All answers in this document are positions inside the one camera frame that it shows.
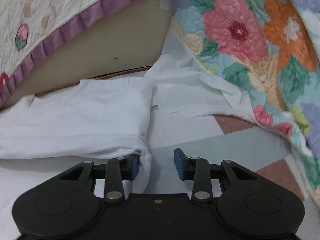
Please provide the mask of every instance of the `white flower center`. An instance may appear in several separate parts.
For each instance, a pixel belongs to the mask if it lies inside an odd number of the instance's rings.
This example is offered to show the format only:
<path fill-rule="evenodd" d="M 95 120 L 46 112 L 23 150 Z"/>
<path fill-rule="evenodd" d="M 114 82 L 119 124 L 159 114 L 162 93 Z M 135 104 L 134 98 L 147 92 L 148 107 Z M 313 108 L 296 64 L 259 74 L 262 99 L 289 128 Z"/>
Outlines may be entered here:
<path fill-rule="evenodd" d="M 298 38 L 297 31 L 300 30 L 300 25 L 296 21 L 292 20 L 289 16 L 287 26 L 284 28 L 284 34 L 287 36 L 287 44 L 290 40 L 296 40 Z"/>

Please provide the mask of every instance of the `orange flower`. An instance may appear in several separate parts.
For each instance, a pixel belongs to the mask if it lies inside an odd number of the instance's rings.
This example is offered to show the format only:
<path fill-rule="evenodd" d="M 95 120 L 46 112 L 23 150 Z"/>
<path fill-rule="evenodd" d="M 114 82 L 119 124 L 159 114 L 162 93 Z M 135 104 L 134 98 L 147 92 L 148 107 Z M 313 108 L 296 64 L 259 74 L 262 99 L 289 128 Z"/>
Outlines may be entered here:
<path fill-rule="evenodd" d="M 291 54 L 308 71 L 315 71 L 317 60 L 312 42 L 292 3 L 289 0 L 285 0 L 285 3 L 266 0 L 264 8 L 271 17 L 271 21 L 263 27 L 265 36 L 271 43 L 280 47 L 277 72 L 287 65 Z"/>

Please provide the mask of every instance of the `purple ruffle trim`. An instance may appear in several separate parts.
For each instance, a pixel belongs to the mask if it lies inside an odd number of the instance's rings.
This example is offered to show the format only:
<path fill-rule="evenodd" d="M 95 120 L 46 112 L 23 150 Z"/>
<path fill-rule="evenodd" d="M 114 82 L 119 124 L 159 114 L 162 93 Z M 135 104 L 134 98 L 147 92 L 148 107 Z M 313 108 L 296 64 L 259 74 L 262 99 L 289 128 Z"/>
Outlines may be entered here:
<path fill-rule="evenodd" d="M 138 0 L 100 0 L 51 33 L 26 56 L 0 89 L 0 107 L 22 80 L 30 74 L 31 70 L 53 54 L 57 48 L 71 41 L 100 18 L 111 15 L 125 5 L 136 1 Z"/>

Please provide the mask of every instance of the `patterned bed sheet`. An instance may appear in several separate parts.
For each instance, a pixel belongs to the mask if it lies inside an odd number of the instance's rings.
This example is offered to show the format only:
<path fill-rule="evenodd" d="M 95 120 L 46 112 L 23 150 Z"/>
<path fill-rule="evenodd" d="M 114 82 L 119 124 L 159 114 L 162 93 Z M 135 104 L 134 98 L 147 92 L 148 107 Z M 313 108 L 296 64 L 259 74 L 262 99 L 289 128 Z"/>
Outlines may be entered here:
<path fill-rule="evenodd" d="M 136 1 L 0 0 L 0 107 L 58 47 Z"/>
<path fill-rule="evenodd" d="M 294 145 L 320 205 L 320 0 L 172 4 L 171 27 L 198 61 L 247 90 L 258 123 Z"/>

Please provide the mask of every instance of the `blue gripper pad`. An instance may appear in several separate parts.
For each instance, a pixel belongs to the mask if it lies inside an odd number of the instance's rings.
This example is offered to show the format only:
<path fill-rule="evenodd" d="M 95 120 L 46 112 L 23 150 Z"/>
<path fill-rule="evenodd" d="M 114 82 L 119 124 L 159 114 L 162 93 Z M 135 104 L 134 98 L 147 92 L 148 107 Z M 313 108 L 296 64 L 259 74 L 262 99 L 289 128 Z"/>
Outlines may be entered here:
<path fill-rule="evenodd" d="M 134 159 L 132 161 L 132 179 L 135 179 L 139 170 L 139 155 L 134 155 Z"/>
<path fill-rule="evenodd" d="M 184 179 L 184 168 L 182 159 L 177 151 L 177 149 L 174 150 L 174 165 L 176 165 L 176 169 L 179 175 L 179 179 Z"/>

